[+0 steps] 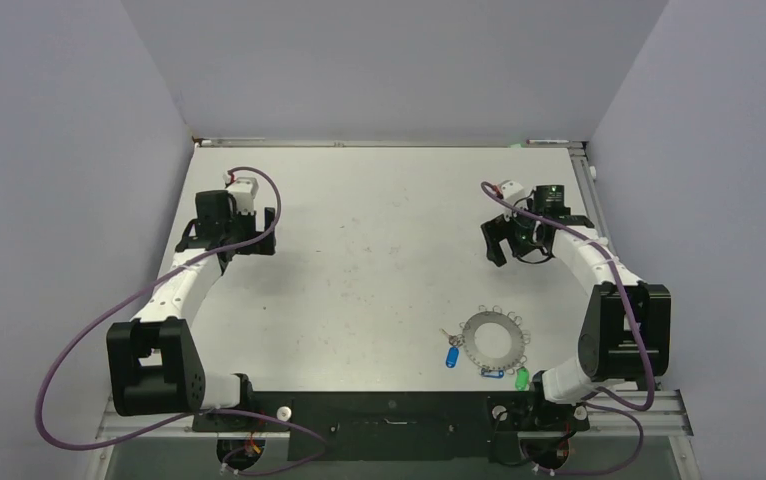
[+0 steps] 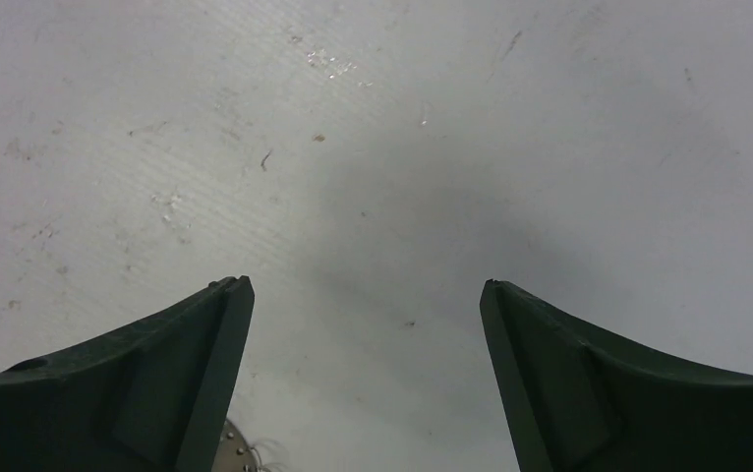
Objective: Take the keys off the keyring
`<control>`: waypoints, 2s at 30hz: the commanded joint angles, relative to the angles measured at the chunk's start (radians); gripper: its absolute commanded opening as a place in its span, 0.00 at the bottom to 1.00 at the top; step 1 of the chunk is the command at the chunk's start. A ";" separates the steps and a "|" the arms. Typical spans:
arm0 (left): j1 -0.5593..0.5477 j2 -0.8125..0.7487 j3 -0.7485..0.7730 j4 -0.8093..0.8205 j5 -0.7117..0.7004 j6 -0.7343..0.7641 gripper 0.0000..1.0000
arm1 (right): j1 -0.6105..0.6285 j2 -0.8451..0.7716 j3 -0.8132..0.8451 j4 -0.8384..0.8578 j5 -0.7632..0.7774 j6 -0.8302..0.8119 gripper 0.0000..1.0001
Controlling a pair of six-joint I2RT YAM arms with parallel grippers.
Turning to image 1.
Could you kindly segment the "blue key tag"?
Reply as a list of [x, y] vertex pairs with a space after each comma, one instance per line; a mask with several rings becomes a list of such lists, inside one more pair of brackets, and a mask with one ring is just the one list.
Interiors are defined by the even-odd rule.
[[457, 362], [459, 358], [459, 348], [456, 346], [451, 346], [446, 354], [445, 357], [445, 366], [449, 369], [453, 369], [456, 367]]

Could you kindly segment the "small silver key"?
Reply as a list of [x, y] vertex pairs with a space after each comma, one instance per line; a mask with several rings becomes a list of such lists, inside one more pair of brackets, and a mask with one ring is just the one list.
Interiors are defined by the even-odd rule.
[[448, 344], [453, 348], [460, 348], [463, 345], [463, 335], [461, 333], [451, 334], [444, 329], [440, 329]]

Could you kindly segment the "green key tag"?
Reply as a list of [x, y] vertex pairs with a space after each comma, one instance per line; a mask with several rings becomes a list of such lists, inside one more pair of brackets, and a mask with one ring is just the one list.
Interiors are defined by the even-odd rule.
[[516, 371], [514, 387], [517, 391], [526, 391], [530, 384], [530, 372], [527, 368], [519, 368]]

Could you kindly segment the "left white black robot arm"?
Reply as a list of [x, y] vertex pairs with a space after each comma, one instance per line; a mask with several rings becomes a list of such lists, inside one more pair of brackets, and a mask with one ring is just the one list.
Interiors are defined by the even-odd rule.
[[121, 416], [195, 413], [218, 409], [233, 430], [255, 421], [257, 403], [248, 377], [205, 369], [191, 325], [211, 287], [236, 255], [272, 255], [276, 210], [254, 207], [258, 184], [241, 178], [195, 196], [195, 217], [176, 244], [170, 278], [146, 305], [106, 335], [113, 403]]

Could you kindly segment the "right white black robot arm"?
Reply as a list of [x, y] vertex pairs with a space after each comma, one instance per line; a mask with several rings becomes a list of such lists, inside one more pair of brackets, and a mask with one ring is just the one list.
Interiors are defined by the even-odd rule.
[[562, 185], [526, 191], [514, 181], [484, 181], [481, 191], [502, 213], [482, 224], [486, 257], [495, 266], [531, 253], [564, 265], [589, 300], [572, 356], [539, 373], [540, 389], [526, 397], [524, 414], [548, 428], [564, 404], [604, 394], [635, 411], [654, 402], [656, 379], [669, 364], [672, 297], [662, 284], [634, 274], [608, 248], [594, 223], [572, 213]]

